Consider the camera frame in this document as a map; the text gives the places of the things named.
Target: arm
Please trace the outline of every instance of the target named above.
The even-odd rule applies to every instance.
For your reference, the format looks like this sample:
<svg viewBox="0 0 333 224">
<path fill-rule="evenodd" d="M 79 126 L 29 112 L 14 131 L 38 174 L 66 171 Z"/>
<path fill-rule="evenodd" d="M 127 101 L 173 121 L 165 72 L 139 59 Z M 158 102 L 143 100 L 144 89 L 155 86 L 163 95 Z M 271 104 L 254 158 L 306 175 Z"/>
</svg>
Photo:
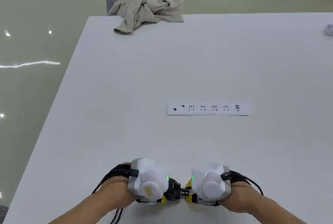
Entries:
<svg viewBox="0 0 333 224">
<path fill-rule="evenodd" d="M 127 189 L 128 179 L 112 177 L 96 193 L 49 224 L 95 224 L 109 211 L 125 208 L 136 200 Z"/>
<path fill-rule="evenodd" d="M 245 182 L 233 183 L 231 195 L 219 203 L 230 211 L 248 213 L 262 224 L 305 224 Z"/>
</svg>

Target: floor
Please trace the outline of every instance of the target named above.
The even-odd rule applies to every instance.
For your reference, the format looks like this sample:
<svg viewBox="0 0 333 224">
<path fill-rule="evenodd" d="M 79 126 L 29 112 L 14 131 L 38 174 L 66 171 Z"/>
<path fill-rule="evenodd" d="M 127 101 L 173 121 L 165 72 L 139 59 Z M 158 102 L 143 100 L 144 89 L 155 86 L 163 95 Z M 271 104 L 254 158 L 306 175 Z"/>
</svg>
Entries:
<svg viewBox="0 0 333 224">
<path fill-rule="evenodd" d="M 0 8 L 0 205 L 8 207 L 85 22 L 105 15 L 106 2 L 0 0 Z M 318 11 L 333 12 L 333 0 L 184 0 L 185 14 Z"/>
</svg>

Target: forearm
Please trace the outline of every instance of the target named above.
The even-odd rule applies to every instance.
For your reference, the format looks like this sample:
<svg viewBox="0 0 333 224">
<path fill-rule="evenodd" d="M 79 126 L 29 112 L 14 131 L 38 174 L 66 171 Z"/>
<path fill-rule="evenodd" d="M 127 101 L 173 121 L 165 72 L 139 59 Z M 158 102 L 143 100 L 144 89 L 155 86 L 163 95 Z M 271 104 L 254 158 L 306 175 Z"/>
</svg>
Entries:
<svg viewBox="0 0 333 224">
<path fill-rule="evenodd" d="M 101 190 L 90 195 L 50 224 L 95 224 L 113 209 L 115 207 L 112 206 L 112 195 L 108 195 Z"/>
<path fill-rule="evenodd" d="M 259 195 L 248 210 L 261 224 L 305 224 L 275 201 Z"/>
</svg>

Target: beige jacket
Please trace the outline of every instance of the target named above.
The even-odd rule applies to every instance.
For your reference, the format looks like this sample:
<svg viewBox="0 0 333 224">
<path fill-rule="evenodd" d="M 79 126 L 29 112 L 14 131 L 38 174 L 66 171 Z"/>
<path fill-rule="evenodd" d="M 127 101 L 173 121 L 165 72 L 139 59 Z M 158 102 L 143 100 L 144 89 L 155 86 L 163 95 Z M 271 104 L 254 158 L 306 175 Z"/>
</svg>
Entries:
<svg viewBox="0 0 333 224">
<path fill-rule="evenodd" d="M 183 0 L 116 0 L 108 15 L 121 15 L 124 20 L 114 31 L 132 33 L 145 22 L 183 22 Z"/>
</svg>

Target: power outlet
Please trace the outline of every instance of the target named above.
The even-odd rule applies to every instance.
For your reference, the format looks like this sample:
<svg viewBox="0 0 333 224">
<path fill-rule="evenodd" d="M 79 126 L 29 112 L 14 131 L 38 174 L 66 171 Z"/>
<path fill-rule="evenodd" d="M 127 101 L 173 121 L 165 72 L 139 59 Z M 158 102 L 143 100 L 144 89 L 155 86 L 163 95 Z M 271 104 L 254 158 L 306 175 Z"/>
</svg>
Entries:
<svg viewBox="0 0 333 224">
<path fill-rule="evenodd" d="M 168 115 L 227 115 L 248 116 L 246 103 L 169 103 Z"/>
</svg>

